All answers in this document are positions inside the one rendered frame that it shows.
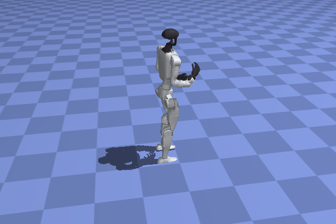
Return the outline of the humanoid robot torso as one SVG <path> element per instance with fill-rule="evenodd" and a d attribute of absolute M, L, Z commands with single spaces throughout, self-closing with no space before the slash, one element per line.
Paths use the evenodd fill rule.
<path fill-rule="evenodd" d="M 164 98 L 166 95 L 170 94 L 172 96 L 173 94 L 173 89 L 170 84 L 172 68 L 170 61 L 172 55 L 178 56 L 174 49 L 171 49 L 171 52 L 169 53 L 164 53 L 162 51 L 162 48 L 164 47 L 165 46 L 159 49 L 159 76 L 163 82 L 162 85 L 159 85 L 158 87 L 158 96 L 163 101 L 165 100 Z"/>

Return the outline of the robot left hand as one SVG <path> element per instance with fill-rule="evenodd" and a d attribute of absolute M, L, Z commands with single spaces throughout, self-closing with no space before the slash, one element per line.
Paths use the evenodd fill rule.
<path fill-rule="evenodd" d="M 186 73 L 183 73 L 183 74 L 180 74 L 180 75 L 177 76 L 177 80 L 186 81 L 188 77 L 189 76 L 187 76 Z"/>

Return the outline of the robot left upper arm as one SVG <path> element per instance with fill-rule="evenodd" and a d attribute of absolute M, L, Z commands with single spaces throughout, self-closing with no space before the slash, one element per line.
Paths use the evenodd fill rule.
<path fill-rule="evenodd" d="M 163 46 L 157 47 L 157 59 L 156 59 L 156 70 L 159 71 L 159 49 Z"/>

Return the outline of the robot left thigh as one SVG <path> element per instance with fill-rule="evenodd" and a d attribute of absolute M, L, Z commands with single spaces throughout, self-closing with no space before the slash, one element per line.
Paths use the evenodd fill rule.
<path fill-rule="evenodd" d="M 157 96 L 158 96 L 158 88 L 155 90 L 155 92 L 156 92 L 156 94 L 157 94 Z M 159 96 L 158 96 L 159 97 Z M 161 117 L 161 120 L 162 120 L 162 122 L 164 123 L 164 124 L 168 124 L 168 121 L 167 121 L 167 108 L 165 107 L 165 105 L 164 105 L 164 101 L 163 100 L 161 100 L 162 101 L 162 104 L 163 104 L 163 107 L 164 107 L 164 109 L 165 109 L 165 111 L 166 111 L 166 114 L 165 115 L 163 115 L 162 117 Z"/>

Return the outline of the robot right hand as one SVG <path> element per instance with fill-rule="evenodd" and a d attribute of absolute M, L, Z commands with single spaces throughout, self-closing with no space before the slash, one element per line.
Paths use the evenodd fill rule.
<path fill-rule="evenodd" d="M 197 63 L 195 63 L 195 68 L 194 68 L 194 65 L 192 64 L 192 69 L 193 69 L 192 74 L 189 75 L 188 80 L 191 80 L 192 77 L 195 80 L 195 77 L 198 75 L 198 73 L 200 71 L 200 67 L 199 67 L 199 65 Z"/>

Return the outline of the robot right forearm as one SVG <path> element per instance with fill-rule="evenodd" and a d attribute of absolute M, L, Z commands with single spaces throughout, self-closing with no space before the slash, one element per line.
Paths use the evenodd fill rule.
<path fill-rule="evenodd" d="M 189 88 L 191 86 L 191 84 L 194 82 L 194 78 L 192 77 L 191 80 L 186 80 L 186 81 L 182 81 L 182 80 L 176 80 L 174 82 L 174 86 L 177 87 L 177 88 L 182 88 L 182 87 L 187 87 Z"/>

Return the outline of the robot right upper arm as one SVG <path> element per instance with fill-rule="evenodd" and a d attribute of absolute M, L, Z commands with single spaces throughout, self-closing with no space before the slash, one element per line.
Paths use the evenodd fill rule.
<path fill-rule="evenodd" d="M 172 66 L 170 84 L 171 84 L 171 86 L 175 87 L 174 82 L 177 80 L 177 76 L 179 75 L 179 69 L 180 69 L 180 66 L 181 66 L 181 59 L 176 55 L 172 55 L 170 64 Z"/>

